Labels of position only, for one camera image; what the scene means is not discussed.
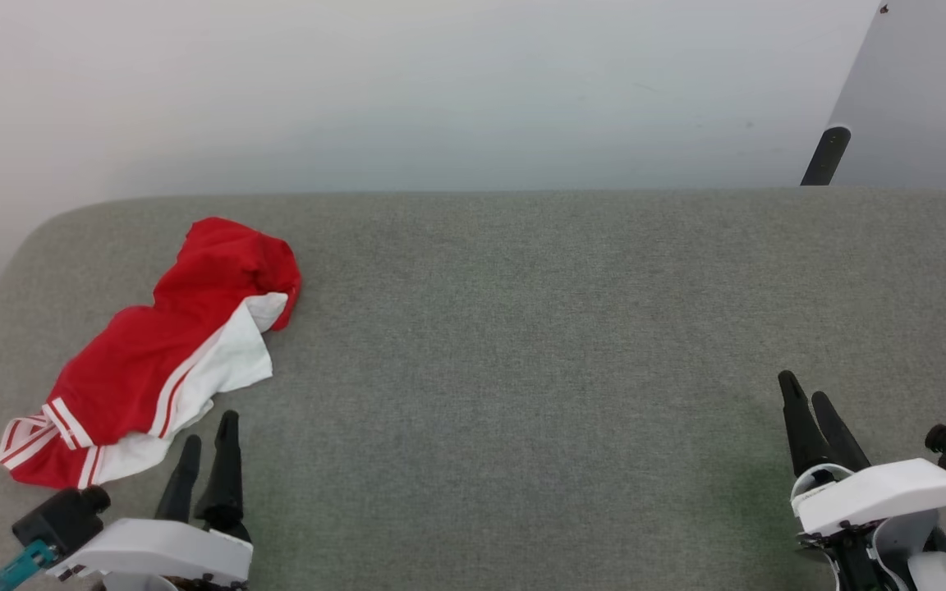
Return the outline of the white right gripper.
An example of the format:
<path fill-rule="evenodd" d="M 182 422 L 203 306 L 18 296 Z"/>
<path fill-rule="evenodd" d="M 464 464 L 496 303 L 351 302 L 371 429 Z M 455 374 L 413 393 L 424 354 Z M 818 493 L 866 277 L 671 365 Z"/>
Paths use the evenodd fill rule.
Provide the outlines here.
<path fill-rule="evenodd" d="M 829 565 L 833 590 L 946 591 L 946 470 L 925 459 L 871 467 L 824 392 L 810 405 L 791 370 L 778 385 L 799 543 Z"/>

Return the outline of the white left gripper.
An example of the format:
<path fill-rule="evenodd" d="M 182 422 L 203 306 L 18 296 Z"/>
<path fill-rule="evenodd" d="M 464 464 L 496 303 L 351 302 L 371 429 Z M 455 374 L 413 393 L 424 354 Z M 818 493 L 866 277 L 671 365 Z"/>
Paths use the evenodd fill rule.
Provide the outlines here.
<path fill-rule="evenodd" d="M 214 438 L 215 457 L 194 517 L 187 523 L 200 472 L 202 442 L 188 435 L 154 520 L 120 519 L 48 569 L 58 580 L 101 575 L 106 589 L 174 591 L 174 580 L 203 581 L 214 591 L 246 591 L 253 546 L 245 517 L 239 418 L 226 411 Z"/>

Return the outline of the red white basketball jersey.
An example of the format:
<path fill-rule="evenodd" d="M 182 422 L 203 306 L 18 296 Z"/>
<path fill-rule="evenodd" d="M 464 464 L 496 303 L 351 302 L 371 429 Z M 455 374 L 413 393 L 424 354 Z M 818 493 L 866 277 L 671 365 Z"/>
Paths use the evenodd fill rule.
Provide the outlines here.
<path fill-rule="evenodd" d="M 19 483 L 87 488 L 161 463 L 223 392 L 273 376 L 266 332 L 301 290 L 285 240 L 228 218 L 189 229 L 153 303 L 129 306 L 69 360 L 33 415 L 12 419 L 0 466 Z"/>

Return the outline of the grey partition panel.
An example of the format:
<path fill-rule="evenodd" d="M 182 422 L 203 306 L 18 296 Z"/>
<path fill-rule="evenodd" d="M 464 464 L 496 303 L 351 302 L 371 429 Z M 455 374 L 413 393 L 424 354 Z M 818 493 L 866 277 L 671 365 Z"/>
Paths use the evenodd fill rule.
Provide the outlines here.
<path fill-rule="evenodd" d="M 831 124 L 835 185 L 946 190 L 946 0 L 879 0 Z"/>

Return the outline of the black slanted post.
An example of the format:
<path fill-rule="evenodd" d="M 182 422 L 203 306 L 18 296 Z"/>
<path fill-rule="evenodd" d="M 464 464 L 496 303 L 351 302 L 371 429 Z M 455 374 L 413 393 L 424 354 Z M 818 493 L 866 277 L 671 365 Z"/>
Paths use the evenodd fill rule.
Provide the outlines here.
<path fill-rule="evenodd" d="M 829 186 L 851 138 L 852 132 L 845 125 L 833 125 L 823 131 L 800 186 Z"/>

